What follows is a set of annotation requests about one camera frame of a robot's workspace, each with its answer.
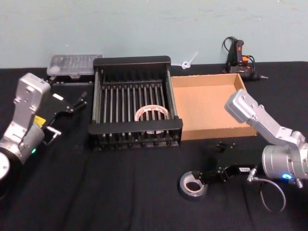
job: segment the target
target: roll of tape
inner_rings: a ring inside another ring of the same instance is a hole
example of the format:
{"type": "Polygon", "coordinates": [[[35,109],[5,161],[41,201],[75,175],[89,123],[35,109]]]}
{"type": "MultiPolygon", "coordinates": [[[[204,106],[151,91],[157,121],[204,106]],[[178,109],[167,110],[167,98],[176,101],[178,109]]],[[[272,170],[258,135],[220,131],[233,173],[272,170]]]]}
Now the roll of tape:
{"type": "Polygon", "coordinates": [[[200,180],[196,180],[192,172],[186,172],[180,179],[180,193],[190,201],[200,201],[206,194],[207,184],[204,185],[200,180]]]}
{"type": "MultiPolygon", "coordinates": [[[[144,113],[149,112],[149,111],[157,111],[159,113],[163,113],[166,116],[167,119],[170,118],[170,113],[166,108],[164,108],[160,105],[151,104],[151,105],[146,105],[146,106],[139,108],[139,110],[135,114],[135,121],[139,121],[140,117],[144,113]]],[[[154,134],[154,131],[147,131],[147,133],[148,134],[154,134]]]]}

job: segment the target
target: plastic storage case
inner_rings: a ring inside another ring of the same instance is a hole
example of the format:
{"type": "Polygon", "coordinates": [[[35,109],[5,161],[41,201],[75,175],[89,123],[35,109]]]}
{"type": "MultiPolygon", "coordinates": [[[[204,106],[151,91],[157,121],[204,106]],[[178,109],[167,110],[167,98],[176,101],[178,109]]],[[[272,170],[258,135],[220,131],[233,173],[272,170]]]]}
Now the plastic storage case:
{"type": "Polygon", "coordinates": [[[95,88],[90,143],[94,150],[179,145],[183,122],[177,116],[168,56],[98,58],[93,62],[95,88]],[[142,106],[165,107],[134,121],[142,106]]]}
{"type": "Polygon", "coordinates": [[[79,80],[80,76],[92,76],[93,60],[102,58],[101,54],[70,54],[54,55],[51,58],[47,74],[49,76],[69,76],[73,80],[79,80]]]}

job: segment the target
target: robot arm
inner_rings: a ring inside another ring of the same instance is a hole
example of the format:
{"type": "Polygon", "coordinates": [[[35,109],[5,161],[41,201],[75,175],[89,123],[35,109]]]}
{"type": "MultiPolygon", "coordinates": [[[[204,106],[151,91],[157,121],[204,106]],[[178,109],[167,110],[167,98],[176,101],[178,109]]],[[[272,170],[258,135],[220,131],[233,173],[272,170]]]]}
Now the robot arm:
{"type": "Polygon", "coordinates": [[[308,144],[299,131],[280,126],[243,89],[234,93],[225,109],[240,123],[253,126],[269,143],[262,155],[265,174],[272,179],[294,180],[302,187],[301,179],[308,179],[308,144]]]}
{"type": "Polygon", "coordinates": [[[60,116],[72,116],[87,104],[84,101],[86,92],[76,104],[71,105],[63,97],[50,94],[50,91],[47,82],[31,73],[18,81],[13,119],[0,139],[0,198],[16,180],[22,165],[44,140],[45,131],[54,134],[48,143],[45,142],[47,145],[61,134],[51,127],[52,123],[60,116]]]}
{"type": "Polygon", "coordinates": [[[44,132],[34,124],[34,117],[50,89],[48,83],[31,73],[18,81],[13,119],[0,140],[0,197],[6,193],[32,150],[44,139],[44,132]]]}

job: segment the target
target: open cardboard box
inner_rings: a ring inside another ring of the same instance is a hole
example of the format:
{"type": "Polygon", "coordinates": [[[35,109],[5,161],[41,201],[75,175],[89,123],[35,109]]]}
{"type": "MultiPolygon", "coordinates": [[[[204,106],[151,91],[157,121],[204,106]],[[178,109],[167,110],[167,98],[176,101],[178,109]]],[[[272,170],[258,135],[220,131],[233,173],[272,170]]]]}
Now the open cardboard box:
{"type": "Polygon", "coordinates": [[[229,97],[245,86],[239,74],[172,77],[182,140],[255,136],[250,125],[238,123],[224,108],[229,97]]]}

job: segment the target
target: black table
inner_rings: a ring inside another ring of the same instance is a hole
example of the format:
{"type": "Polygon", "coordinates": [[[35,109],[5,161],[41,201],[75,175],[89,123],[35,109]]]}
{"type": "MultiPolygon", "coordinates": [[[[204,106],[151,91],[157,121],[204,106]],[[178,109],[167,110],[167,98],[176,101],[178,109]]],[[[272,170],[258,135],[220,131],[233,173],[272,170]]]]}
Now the black table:
{"type": "MultiPolygon", "coordinates": [[[[223,65],[192,65],[172,69],[172,75],[217,74],[223,65]]],[[[269,80],[248,82],[248,92],[282,125],[308,136],[308,64],[258,63],[269,80]]],[[[31,72],[46,76],[45,68],[0,70],[0,135],[13,115],[18,79],[31,72]]],[[[53,91],[73,102],[93,87],[54,86],[53,91]]],[[[211,185],[198,203],[183,199],[178,181],[189,170],[202,169],[211,153],[208,146],[235,142],[242,150],[260,150],[267,142],[250,138],[184,141],[181,147],[91,152],[86,145],[91,104],[80,116],[57,122],[62,136],[48,148],[40,146],[25,164],[13,191],[0,202],[3,230],[130,230],[130,231],[270,231],[307,230],[308,192],[283,185],[287,207],[269,213],[258,186],[235,177],[211,185]]],[[[278,192],[265,188],[269,205],[279,208],[278,192]]]]}

